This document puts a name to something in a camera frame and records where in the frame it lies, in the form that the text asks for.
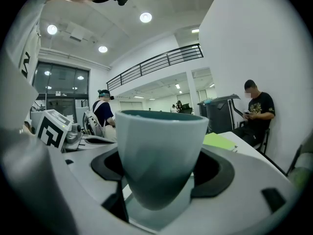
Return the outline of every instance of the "balcony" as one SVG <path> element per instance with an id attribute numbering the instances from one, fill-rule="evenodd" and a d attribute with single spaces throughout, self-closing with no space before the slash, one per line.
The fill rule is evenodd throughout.
<path id="1" fill-rule="evenodd" d="M 188 45 L 170 50 L 143 61 L 111 79 L 109 82 L 107 82 L 108 90 L 114 90 L 128 82 L 135 80 L 136 78 L 152 73 L 159 69 L 198 58 L 203 58 L 199 44 Z"/>

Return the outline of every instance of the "ceiling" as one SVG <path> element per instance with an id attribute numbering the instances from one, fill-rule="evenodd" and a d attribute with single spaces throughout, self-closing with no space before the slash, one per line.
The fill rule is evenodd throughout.
<path id="1" fill-rule="evenodd" d="M 197 37 L 193 35 L 190 40 L 185 34 L 191 32 L 186 29 L 201 24 L 212 2 L 129 0 L 119 6 L 112 0 L 103 4 L 54 0 L 46 4 L 41 15 L 42 47 L 110 66 L 127 51 L 166 32 L 176 34 L 179 45 L 194 41 Z M 152 14 L 150 23 L 139 20 L 143 12 Z M 50 24 L 58 27 L 54 36 L 47 33 Z M 102 45 L 109 49 L 107 53 L 98 51 Z"/>
<path id="2" fill-rule="evenodd" d="M 193 78 L 195 81 L 196 90 L 204 90 L 213 84 L 212 75 L 210 69 L 196 70 L 193 72 Z M 171 95 L 179 95 L 179 91 L 182 93 L 189 92 L 189 86 L 186 73 L 176 74 L 164 79 L 154 81 L 152 83 L 137 87 L 131 91 L 122 93 L 116 96 L 117 99 L 133 98 L 134 96 L 142 96 L 143 100 L 149 98 L 162 98 Z"/>

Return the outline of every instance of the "ceiling light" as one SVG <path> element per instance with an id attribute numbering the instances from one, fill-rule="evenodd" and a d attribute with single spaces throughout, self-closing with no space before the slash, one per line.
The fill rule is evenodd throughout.
<path id="1" fill-rule="evenodd" d="M 105 46 L 100 46 L 100 47 L 99 47 L 99 51 L 100 51 L 101 53 L 106 53 L 106 52 L 108 51 L 108 48 L 106 48 Z"/>
<path id="2" fill-rule="evenodd" d="M 148 23 L 152 20 L 152 15 L 148 12 L 145 12 L 145 13 L 142 13 L 140 15 L 140 20 L 143 22 L 143 23 Z"/>
<path id="3" fill-rule="evenodd" d="M 55 25 L 49 25 L 47 30 L 50 35 L 54 35 L 55 33 L 57 33 L 58 28 Z"/>

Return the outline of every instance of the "black t-shirt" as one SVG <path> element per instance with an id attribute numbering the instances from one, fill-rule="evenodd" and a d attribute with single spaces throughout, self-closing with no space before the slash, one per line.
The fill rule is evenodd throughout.
<path id="1" fill-rule="evenodd" d="M 96 101 L 93 104 L 92 111 L 94 111 L 94 109 L 96 108 L 96 105 L 98 104 L 98 102 L 99 101 Z M 102 103 L 98 107 L 98 109 L 94 112 L 94 114 L 97 116 L 97 118 L 99 120 L 99 123 L 101 124 L 102 127 L 103 127 L 103 124 L 104 124 L 104 120 L 106 121 L 106 126 L 110 125 L 107 120 L 109 118 L 113 117 L 113 113 L 111 111 L 111 107 L 110 107 L 110 104 L 108 102 Z"/>
<path id="2" fill-rule="evenodd" d="M 269 94 L 262 92 L 257 98 L 254 98 L 249 102 L 249 111 L 256 114 L 270 112 L 275 115 L 273 99 Z M 249 120 L 248 127 L 255 132 L 264 132 L 269 128 L 269 123 L 270 120 Z"/>

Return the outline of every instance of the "green paper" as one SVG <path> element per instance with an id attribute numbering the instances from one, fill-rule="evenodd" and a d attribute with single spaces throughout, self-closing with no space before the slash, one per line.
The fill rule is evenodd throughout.
<path id="1" fill-rule="evenodd" d="M 205 135 L 203 144 L 223 148 L 230 151 L 232 151 L 236 146 L 236 144 L 233 141 L 230 141 L 222 136 L 219 136 L 214 132 Z"/>

